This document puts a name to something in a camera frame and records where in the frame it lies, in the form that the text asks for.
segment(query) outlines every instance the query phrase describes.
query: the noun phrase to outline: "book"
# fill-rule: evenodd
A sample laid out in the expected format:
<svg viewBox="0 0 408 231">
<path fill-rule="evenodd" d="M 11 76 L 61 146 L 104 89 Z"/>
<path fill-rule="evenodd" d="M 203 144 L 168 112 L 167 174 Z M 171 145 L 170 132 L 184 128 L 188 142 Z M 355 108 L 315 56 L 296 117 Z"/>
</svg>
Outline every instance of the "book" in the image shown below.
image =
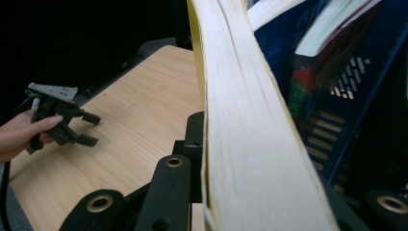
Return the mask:
<svg viewBox="0 0 408 231">
<path fill-rule="evenodd" d="M 188 12 L 205 109 L 207 230 L 339 230 L 245 1 L 189 0 Z"/>
<path fill-rule="evenodd" d="M 255 38 L 285 100 L 291 86 L 294 50 L 324 2 L 260 0 L 248 10 Z"/>
<path fill-rule="evenodd" d="M 331 0 L 294 51 L 288 107 L 307 141 L 381 0 Z"/>
</svg>

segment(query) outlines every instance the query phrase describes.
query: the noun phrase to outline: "hand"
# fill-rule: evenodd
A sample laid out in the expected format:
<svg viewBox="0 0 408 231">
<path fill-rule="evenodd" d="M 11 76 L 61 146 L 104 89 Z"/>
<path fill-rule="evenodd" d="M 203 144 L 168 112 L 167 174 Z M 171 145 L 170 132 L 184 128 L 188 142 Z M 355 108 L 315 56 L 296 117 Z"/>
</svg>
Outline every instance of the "hand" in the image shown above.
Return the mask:
<svg viewBox="0 0 408 231">
<path fill-rule="evenodd" d="M 0 127 L 0 163 L 5 163 L 30 146 L 30 139 L 40 133 L 39 140 L 44 144 L 54 141 L 45 131 L 55 127 L 63 120 L 60 115 L 32 122 L 34 111 L 28 110 Z"/>
</svg>

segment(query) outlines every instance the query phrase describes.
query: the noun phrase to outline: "wooden table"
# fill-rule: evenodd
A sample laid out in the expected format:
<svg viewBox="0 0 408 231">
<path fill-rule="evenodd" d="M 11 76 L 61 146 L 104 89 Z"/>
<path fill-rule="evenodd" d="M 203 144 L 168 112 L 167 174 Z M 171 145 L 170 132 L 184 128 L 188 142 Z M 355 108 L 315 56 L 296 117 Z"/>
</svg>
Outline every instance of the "wooden table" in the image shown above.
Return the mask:
<svg viewBox="0 0 408 231">
<path fill-rule="evenodd" d="M 202 111 L 193 53 L 163 47 L 83 109 L 100 124 L 75 118 L 69 126 L 98 138 L 95 147 L 52 143 L 12 160 L 10 183 L 35 230 L 58 230 L 88 193 L 127 195 L 150 182 L 157 162 L 185 138 L 188 117 Z M 193 206 L 194 231 L 204 229 L 201 208 Z"/>
</svg>

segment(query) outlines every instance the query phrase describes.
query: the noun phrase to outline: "black cable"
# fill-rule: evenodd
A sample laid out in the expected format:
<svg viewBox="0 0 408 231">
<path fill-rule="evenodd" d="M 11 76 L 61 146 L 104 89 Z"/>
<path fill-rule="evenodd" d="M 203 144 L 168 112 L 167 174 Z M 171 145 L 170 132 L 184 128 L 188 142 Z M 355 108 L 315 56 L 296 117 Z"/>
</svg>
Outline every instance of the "black cable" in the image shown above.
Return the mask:
<svg viewBox="0 0 408 231">
<path fill-rule="evenodd" d="M 3 177 L 1 180 L 1 190 L 0 190 L 0 216 L 3 222 L 3 227 L 5 231 L 11 231 L 12 228 L 10 227 L 9 218 L 7 216 L 7 206 L 6 206 L 6 198 L 7 198 L 7 187 L 9 186 L 9 177 L 10 177 L 10 165 L 11 161 L 7 161 L 4 164 L 3 168 Z"/>
</svg>

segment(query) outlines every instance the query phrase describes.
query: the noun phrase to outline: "black clamp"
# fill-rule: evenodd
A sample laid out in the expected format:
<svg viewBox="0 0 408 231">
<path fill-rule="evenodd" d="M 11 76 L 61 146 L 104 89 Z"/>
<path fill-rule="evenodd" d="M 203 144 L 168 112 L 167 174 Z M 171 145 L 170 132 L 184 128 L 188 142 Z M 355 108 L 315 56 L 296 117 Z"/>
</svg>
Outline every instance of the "black clamp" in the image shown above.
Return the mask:
<svg viewBox="0 0 408 231">
<path fill-rule="evenodd" d="M 97 125 L 101 120 L 99 116 L 80 109 L 79 106 L 72 101 L 78 92 L 77 88 L 38 85 L 34 83 L 30 84 L 28 88 L 29 89 L 25 92 L 29 98 L 17 108 L 18 113 L 28 110 L 30 108 L 28 103 L 33 99 L 31 108 L 36 111 L 33 116 L 33 121 L 40 121 L 44 118 L 57 115 L 63 117 L 63 121 L 46 132 L 57 144 L 65 145 L 67 143 L 78 142 L 89 147 L 96 145 L 98 139 L 87 135 L 78 135 L 68 127 L 68 123 L 74 117 L 81 117 L 82 120 L 94 125 Z M 31 146 L 27 151 L 32 154 L 42 148 L 43 143 L 39 140 L 38 134 L 32 138 Z"/>
</svg>

